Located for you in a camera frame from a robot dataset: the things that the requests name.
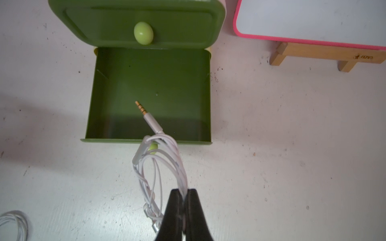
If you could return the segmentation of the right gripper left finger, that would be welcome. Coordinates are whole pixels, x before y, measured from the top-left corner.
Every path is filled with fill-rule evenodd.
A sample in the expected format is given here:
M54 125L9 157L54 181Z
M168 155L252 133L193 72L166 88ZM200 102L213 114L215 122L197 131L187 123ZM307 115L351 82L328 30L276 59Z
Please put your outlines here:
M155 241L182 241L184 200L178 189L170 192L161 228Z

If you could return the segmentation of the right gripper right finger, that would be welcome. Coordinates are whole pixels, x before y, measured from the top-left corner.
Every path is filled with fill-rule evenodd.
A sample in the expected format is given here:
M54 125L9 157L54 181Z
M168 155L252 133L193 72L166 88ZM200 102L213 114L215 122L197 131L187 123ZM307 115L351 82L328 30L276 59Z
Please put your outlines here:
M196 189L189 189L184 203L186 241L213 241Z

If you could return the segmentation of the white earphones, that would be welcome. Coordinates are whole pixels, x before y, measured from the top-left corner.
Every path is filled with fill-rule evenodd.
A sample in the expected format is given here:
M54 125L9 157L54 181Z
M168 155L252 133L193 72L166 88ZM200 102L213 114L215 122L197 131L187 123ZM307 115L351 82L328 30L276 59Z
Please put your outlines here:
M29 222L27 216L12 210L1 214L1 241L27 241L29 239Z
M155 185L157 182L159 183L159 190L162 192L159 163L165 165L176 178L178 191L183 199L186 199L188 194L188 179L176 140L164 133L158 121L140 102L136 101L135 104L143 114L149 127L153 130L154 135L143 138L132 159L132 166L145 200L144 213L147 218L151 219L154 232L158 233L164 218L162 212L163 195L160 195L160 205L156 203L155 197ZM146 160L151 160L153 164L154 177L152 184L145 177L144 163Z

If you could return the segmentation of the green drawer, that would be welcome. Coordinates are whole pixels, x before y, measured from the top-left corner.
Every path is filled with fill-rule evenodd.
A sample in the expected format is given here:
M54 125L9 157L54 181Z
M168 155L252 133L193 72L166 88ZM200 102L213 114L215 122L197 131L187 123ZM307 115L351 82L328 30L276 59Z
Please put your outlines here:
M226 17L225 1L49 1L81 41L95 47L205 49Z
M205 49L98 48L84 141L140 143L141 104L179 144L210 145L210 63Z

